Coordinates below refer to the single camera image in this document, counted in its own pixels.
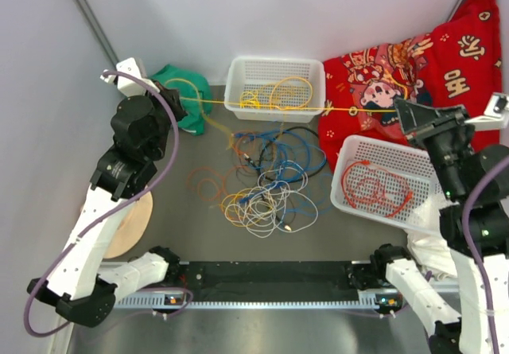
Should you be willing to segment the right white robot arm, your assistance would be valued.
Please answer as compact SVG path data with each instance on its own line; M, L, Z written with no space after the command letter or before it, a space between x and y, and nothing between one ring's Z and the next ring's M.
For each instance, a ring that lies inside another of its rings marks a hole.
M508 350L508 148L472 148L476 132L508 124L508 97L495 93L482 115L461 106L395 103L403 134L427 151L449 205L439 211L440 233L457 270L460 308L452 308L418 269L407 249L384 244L367 264L350 264L350 285L393 286L418 316L433 353Z

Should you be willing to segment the thin yellow cable stretched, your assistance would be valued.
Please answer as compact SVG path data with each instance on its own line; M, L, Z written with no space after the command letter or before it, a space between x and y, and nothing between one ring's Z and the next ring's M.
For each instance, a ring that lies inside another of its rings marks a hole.
M394 113L395 109L363 109L361 107L334 107L332 104L323 104L321 106L312 106L313 101L313 85L305 78L299 76L289 76L277 83L264 84L259 88L245 90L242 92L236 102L229 102L227 95L224 100L218 99L205 100L205 103L223 104L231 111L247 112L252 110L255 113L268 112L269 115L282 115L284 118L290 114L312 115L312 113L322 114L331 111L342 111L352 113L357 116L360 113L366 113L370 116L373 114L388 115ZM226 127L215 124L208 116L203 113L203 117L207 123L226 133Z

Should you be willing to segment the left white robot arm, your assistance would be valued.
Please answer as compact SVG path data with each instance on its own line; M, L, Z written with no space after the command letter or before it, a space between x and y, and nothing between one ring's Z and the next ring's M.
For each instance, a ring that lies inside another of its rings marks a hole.
M180 280L173 253L155 247L141 258L113 270L100 271L115 233L130 210L157 186L172 168L179 149L178 121L186 113L178 92L156 80L106 70L106 81L119 86L124 100L111 120L113 145L98 160L84 206L64 249L39 278L30 281L23 323L34 337L30 311L35 300L52 306L67 324L96 327L115 303L142 288L159 283L169 288Z

